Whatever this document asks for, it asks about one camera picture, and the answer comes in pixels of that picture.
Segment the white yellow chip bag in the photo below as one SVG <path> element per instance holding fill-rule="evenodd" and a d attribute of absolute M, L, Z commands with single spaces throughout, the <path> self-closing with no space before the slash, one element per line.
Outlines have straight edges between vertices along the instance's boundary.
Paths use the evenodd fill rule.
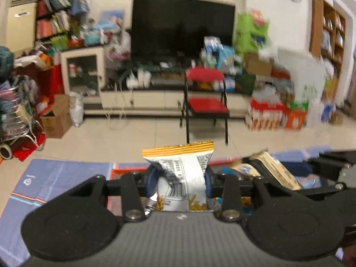
<path fill-rule="evenodd" d="M 156 209 L 166 212 L 206 211 L 205 174 L 213 141 L 145 149 L 142 156 L 160 172 Z"/>

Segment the beige black snack bar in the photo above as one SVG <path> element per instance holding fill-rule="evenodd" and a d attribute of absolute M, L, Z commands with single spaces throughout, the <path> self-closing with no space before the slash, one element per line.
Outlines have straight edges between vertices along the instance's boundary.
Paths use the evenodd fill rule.
<path fill-rule="evenodd" d="M 301 190 L 302 188 L 294 175 L 267 151 L 240 158 L 231 164 L 231 169 L 250 181 L 255 177 L 263 177 L 290 190 Z"/>

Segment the red folding chair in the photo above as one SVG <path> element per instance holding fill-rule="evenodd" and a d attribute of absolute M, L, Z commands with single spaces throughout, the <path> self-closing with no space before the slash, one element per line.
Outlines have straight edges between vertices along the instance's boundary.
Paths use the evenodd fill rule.
<path fill-rule="evenodd" d="M 220 99 L 201 95 L 189 95 L 189 84 L 208 84 L 217 82 L 223 85 Z M 216 126 L 217 119 L 225 122 L 225 144 L 229 144 L 228 119 L 230 111 L 227 107 L 226 80 L 222 71 L 216 68 L 195 67 L 186 70 L 183 89 L 183 106 L 181 110 L 179 126 L 186 125 L 186 142 L 190 143 L 190 118 L 212 119 Z"/>

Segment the red white carton box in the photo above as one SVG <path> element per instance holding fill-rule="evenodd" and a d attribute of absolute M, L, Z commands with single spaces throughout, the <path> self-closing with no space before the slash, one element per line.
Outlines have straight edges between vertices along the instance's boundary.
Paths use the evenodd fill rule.
<path fill-rule="evenodd" d="M 286 109 L 282 103 L 266 103 L 251 99 L 244 120 L 245 125 L 250 131 L 277 130 L 281 126 Z"/>

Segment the blue patterned tablecloth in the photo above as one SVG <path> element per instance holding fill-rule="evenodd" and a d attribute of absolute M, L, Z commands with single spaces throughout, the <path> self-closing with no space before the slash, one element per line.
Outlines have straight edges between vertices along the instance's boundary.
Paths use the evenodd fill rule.
<path fill-rule="evenodd" d="M 341 265 L 334 254 L 346 228 L 246 228 L 253 204 L 242 193 L 234 222 L 212 210 L 184 220 L 144 210 L 127 220 L 117 181 L 133 174 L 142 192 L 150 165 L 32 160 L 1 216 L 1 258 L 9 266 Z"/>

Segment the brown cardboard box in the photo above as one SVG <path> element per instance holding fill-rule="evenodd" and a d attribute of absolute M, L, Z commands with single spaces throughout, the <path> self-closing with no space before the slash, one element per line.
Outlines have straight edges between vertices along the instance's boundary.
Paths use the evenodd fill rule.
<path fill-rule="evenodd" d="M 48 138 L 61 139 L 72 126 L 69 96 L 55 95 L 54 103 L 42 112 L 40 122 Z"/>

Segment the white glass door cabinet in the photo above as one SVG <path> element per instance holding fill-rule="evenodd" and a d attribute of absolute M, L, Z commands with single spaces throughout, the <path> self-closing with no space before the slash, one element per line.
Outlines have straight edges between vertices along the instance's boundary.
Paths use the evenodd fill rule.
<path fill-rule="evenodd" d="M 60 53 L 64 91 L 82 94 L 89 99 L 99 98 L 106 84 L 103 47 L 84 47 Z"/>

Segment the wooden bookshelf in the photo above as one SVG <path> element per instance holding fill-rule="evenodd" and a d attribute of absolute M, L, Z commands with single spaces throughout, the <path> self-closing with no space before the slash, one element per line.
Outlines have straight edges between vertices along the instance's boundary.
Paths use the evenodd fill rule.
<path fill-rule="evenodd" d="M 325 0 L 312 0 L 310 53 L 327 59 L 339 77 L 345 52 L 346 19 Z"/>

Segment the black television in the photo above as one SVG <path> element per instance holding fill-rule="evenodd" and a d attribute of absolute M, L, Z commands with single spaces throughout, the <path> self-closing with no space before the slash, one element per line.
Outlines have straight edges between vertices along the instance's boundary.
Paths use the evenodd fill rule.
<path fill-rule="evenodd" d="M 133 0 L 131 57 L 197 58 L 204 38 L 231 46 L 235 6 L 204 0 Z"/>

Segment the teal puffer jacket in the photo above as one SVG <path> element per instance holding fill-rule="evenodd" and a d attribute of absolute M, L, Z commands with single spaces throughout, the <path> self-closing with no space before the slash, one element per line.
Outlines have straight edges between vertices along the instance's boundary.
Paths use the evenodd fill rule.
<path fill-rule="evenodd" d="M 0 46 L 0 74 L 1 79 L 10 77 L 14 68 L 14 54 L 7 47 Z"/>

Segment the dark bookshelf with books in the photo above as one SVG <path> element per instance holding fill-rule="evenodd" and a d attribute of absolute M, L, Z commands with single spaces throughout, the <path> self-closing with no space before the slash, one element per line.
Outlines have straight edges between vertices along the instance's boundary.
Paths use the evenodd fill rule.
<path fill-rule="evenodd" d="M 81 17 L 86 0 L 38 0 L 35 42 L 60 52 L 80 45 Z"/>

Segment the standing air conditioner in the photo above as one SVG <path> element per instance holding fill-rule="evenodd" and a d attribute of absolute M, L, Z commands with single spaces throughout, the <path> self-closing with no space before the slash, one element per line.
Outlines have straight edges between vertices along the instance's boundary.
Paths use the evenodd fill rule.
<path fill-rule="evenodd" d="M 5 46 L 16 57 L 28 52 L 35 43 L 38 0 L 10 0 Z"/>

